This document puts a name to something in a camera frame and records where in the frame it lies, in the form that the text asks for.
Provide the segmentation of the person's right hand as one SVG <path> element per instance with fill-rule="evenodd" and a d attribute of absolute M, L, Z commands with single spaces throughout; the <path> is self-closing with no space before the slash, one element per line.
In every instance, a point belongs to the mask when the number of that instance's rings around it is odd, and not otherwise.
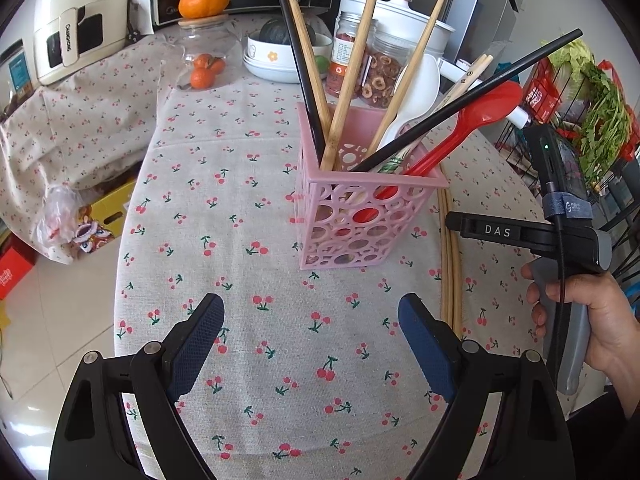
<path fill-rule="evenodd" d="M 591 336 L 586 363 L 612 382 L 626 417 L 639 407 L 639 322 L 623 291 L 608 272 L 579 274 L 565 282 L 546 285 L 546 294 L 584 304 L 588 308 Z"/>

